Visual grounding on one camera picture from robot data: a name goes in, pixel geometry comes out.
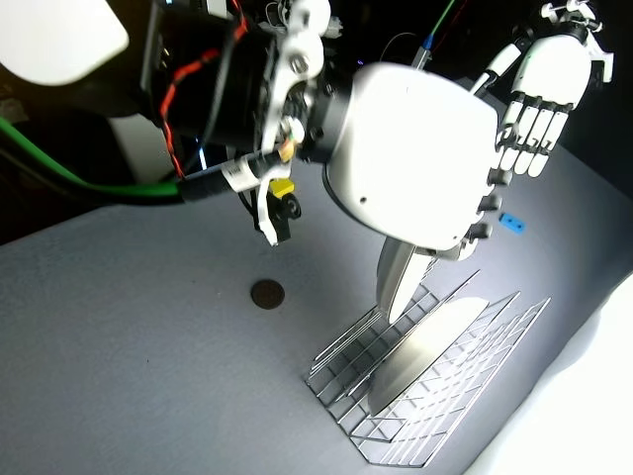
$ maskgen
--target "plate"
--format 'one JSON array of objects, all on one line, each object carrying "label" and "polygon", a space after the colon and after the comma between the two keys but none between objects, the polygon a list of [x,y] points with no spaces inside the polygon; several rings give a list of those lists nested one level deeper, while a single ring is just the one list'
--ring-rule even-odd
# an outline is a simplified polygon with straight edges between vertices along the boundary
[{"label": "plate", "polygon": [[484,311],[488,301],[468,297],[442,305],[376,370],[368,395],[372,416],[387,406],[426,371]]},{"label": "plate", "polygon": [[415,246],[387,237],[378,261],[376,302],[389,323],[394,323],[407,308],[426,273],[432,257],[415,252]]}]

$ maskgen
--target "white robotic hand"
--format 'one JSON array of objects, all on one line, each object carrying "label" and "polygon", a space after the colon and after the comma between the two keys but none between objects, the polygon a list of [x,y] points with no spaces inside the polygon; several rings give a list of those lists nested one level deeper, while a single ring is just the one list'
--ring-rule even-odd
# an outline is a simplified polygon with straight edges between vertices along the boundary
[{"label": "white robotic hand", "polygon": [[569,113],[585,94],[591,62],[604,63],[602,82],[610,82],[613,68],[613,54],[602,51],[592,34],[602,24],[585,2],[569,0],[560,8],[547,4],[541,16],[561,34],[538,40],[527,51],[497,136],[497,166],[530,176],[541,173]]}]

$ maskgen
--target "table surface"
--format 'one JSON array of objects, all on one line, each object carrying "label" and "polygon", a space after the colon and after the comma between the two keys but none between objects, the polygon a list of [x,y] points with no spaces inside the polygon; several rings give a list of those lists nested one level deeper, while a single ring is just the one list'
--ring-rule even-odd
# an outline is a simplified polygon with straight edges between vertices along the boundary
[{"label": "table surface", "polygon": [[[496,225],[471,259],[429,278],[442,296],[481,268],[466,295],[521,289],[517,310],[554,300],[427,473],[468,467],[604,295],[588,289],[619,278],[597,279],[626,221],[604,210],[633,208],[559,158],[547,179],[506,193],[524,237]],[[561,182],[569,166],[575,178]],[[101,209],[0,248],[1,473],[395,473],[369,466],[303,381],[372,307],[383,239],[336,208],[319,167],[296,166],[295,177],[304,216],[277,248],[235,196]],[[576,202],[581,216],[569,213]],[[260,278],[285,287],[279,309],[251,303]]]}]

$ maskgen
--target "dark circular disc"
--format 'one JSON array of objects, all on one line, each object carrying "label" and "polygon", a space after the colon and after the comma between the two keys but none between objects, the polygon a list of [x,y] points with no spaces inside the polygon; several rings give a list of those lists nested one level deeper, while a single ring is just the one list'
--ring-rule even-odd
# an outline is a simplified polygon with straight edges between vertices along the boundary
[{"label": "dark circular disc", "polygon": [[264,310],[273,310],[279,307],[286,292],[279,282],[274,280],[260,280],[250,289],[250,298],[255,305]]}]

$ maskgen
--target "dish rack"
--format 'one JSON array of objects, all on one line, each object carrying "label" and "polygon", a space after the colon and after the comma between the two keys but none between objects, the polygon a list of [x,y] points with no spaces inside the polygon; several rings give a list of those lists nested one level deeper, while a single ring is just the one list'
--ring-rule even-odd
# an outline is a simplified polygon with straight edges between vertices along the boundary
[{"label": "dish rack", "polygon": [[550,302],[509,316],[507,309],[519,292],[488,305],[427,371],[372,416],[367,404],[371,375],[426,315],[458,295],[479,273],[443,299],[422,280],[395,323],[389,325],[373,308],[315,358],[308,386],[369,463],[426,466]]}]

